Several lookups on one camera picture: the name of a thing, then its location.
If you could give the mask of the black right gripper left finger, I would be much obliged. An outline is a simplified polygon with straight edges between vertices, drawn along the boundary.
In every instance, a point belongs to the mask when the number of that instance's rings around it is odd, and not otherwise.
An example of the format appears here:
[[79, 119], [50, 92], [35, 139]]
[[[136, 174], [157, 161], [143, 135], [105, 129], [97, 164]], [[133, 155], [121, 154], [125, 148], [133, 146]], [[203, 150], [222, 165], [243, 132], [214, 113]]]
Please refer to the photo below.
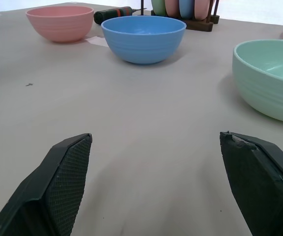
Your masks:
[[83, 198], [92, 135], [52, 146], [0, 211], [0, 236], [69, 236]]

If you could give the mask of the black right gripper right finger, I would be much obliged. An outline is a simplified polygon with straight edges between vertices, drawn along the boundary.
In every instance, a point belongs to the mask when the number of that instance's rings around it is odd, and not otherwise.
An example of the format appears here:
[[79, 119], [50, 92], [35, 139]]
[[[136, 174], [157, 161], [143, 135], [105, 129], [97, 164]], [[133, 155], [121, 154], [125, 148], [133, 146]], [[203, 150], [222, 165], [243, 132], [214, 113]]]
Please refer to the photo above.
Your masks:
[[274, 143], [220, 133], [232, 194], [254, 236], [283, 236], [283, 151]]

